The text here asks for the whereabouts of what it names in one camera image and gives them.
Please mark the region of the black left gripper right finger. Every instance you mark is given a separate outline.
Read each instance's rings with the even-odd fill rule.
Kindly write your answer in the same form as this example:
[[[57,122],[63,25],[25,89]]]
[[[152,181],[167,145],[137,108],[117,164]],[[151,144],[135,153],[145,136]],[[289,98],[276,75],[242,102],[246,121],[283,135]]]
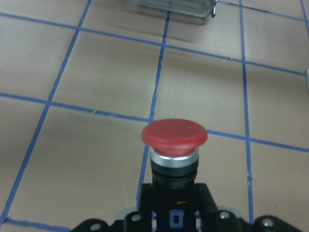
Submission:
[[[216,229],[215,215],[217,206],[206,184],[196,183],[197,209],[201,220],[202,232],[214,232]]]

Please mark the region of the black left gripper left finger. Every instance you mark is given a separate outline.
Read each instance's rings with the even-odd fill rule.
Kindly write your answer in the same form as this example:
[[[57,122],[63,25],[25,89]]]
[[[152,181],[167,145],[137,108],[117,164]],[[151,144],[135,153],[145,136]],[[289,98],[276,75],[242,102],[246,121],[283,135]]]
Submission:
[[[141,231],[152,231],[152,184],[142,184],[138,201],[138,213],[141,216]]]

